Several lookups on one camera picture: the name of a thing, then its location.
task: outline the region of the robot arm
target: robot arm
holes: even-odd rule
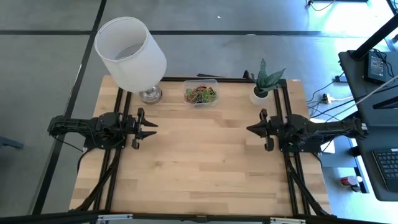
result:
[[[289,152],[320,152],[320,146],[337,136],[349,138],[366,138],[368,130],[359,118],[344,119],[329,123],[314,123],[307,118],[290,114],[287,122],[281,123],[277,116],[267,121],[267,110],[260,112],[260,122],[246,129],[261,138],[267,138],[266,150],[274,149],[271,135],[277,136],[281,149]]]
[[[52,118],[47,131],[51,136],[79,133],[86,137],[84,146],[88,150],[96,147],[100,149],[124,147],[127,134],[135,134],[132,147],[139,149],[138,140],[156,134],[155,131],[141,130],[141,125],[157,127],[156,124],[147,121],[144,115],[144,110],[139,108],[137,119],[131,115],[125,116],[113,112],[91,119],[71,119],[57,116]]]

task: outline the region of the wooden tabletop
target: wooden tabletop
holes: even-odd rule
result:
[[[308,117],[300,80],[288,80],[293,113]],[[220,99],[212,108],[186,108],[182,82],[160,82],[163,98],[146,105],[132,96],[129,113],[143,107],[148,121],[158,124],[157,134],[122,150],[112,212],[208,215],[292,215],[283,155],[278,141],[272,152],[265,139],[246,130],[259,122],[261,108],[276,115],[275,99],[255,106],[249,99],[250,83],[219,83]],[[118,87],[103,78],[94,116],[112,111]],[[282,111],[285,106],[280,90]],[[104,150],[95,149],[82,160],[70,208],[76,208],[98,181]],[[300,154],[305,183],[315,199],[330,211],[319,161]],[[299,210],[302,202],[295,186]],[[101,200],[104,207],[107,186]]]

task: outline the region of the potted plant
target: potted plant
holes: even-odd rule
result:
[[[267,75],[266,72],[266,61],[261,60],[260,71],[257,78],[254,78],[253,73],[251,74],[251,80],[255,83],[253,89],[250,89],[250,100],[255,105],[261,105],[267,101],[269,91],[279,87],[277,83],[281,76],[284,74],[285,69],[279,72],[275,72],[272,75]]]

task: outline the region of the metal bracket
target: metal bracket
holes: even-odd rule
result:
[[[98,215],[98,222],[132,219],[132,214]]]
[[[295,218],[272,218],[270,224],[305,224],[305,220]]]
[[[197,223],[206,223],[206,222],[208,222],[207,215],[197,215]]]

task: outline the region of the desk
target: desk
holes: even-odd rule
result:
[[[287,84],[292,111],[308,117],[301,82],[289,80]],[[112,212],[292,215],[277,141],[275,149],[267,152],[265,140],[246,130],[259,122],[261,108],[267,108],[269,116],[277,114],[273,92],[266,105],[254,106],[248,95],[252,83],[219,83],[220,100],[215,107],[188,109],[181,82],[159,85],[163,98],[155,105],[145,105],[137,94],[132,96],[129,113],[143,107],[147,120],[159,127],[145,128],[157,134],[141,141],[139,150],[130,146],[131,136],[127,139]],[[113,110],[117,91],[113,79],[105,76],[94,116]],[[103,155],[103,150],[95,149],[82,159],[70,208],[79,206],[96,185]],[[319,161],[311,154],[301,155],[308,189],[330,212]],[[303,212],[299,188],[295,189]],[[100,208],[107,187],[103,192]]]
[[[390,52],[386,52],[386,54],[388,60],[393,57]],[[349,52],[340,52],[338,55],[354,97],[365,95],[377,88],[376,85],[365,82],[362,79],[364,73],[363,61],[354,61],[349,56]],[[391,64],[393,69],[398,71],[397,65]],[[376,198],[382,201],[395,202],[398,201],[398,193],[387,190],[373,158],[372,150],[398,147],[398,128],[393,127],[398,123],[397,110],[374,110],[372,106],[396,95],[398,95],[398,89],[394,88],[370,96],[367,100],[357,105],[361,117],[368,126],[370,135],[365,140],[356,140]]]

